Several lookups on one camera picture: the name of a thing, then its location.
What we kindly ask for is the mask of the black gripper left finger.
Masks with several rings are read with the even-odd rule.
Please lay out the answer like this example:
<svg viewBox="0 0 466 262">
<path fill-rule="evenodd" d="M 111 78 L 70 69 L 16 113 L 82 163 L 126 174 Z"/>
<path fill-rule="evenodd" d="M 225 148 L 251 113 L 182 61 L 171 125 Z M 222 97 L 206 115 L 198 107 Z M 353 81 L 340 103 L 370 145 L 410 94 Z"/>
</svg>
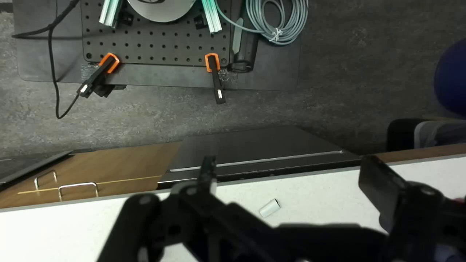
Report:
<svg viewBox="0 0 466 262">
<path fill-rule="evenodd" d="M 172 186 L 169 196 L 131 195 L 123 205 L 98 262 L 162 262 L 182 244 L 200 262 L 273 262 L 261 237 L 267 225 L 214 193 L 216 158 L 206 157 L 195 180 Z"/>
</svg>

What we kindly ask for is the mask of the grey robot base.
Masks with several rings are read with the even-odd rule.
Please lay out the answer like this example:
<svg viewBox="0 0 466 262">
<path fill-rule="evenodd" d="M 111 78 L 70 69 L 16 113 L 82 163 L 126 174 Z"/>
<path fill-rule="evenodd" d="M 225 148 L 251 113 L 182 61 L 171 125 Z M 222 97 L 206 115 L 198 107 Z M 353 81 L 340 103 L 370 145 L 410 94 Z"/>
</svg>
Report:
<svg viewBox="0 0 466 262">
<path fill-rule="evenodd" d="M 197 0 L 127 0 L 136 13 L 142 17 L 168 23 L 184 17 Z"/>
</svg>

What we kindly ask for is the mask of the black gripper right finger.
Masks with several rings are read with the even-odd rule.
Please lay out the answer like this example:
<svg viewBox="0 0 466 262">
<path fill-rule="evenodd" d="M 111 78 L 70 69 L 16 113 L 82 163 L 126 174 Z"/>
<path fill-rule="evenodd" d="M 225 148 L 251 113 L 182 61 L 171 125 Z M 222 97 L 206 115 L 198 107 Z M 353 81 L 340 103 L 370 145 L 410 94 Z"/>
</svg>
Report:
<svg viewBox="0 0 466 262">
<path fill-rule="evenodd" d="M 466 262 L 466 203 L 407 180 L 376 155 L 361 160 L 359 187 L 388 238 L 382 262 Z"/>
</svg>

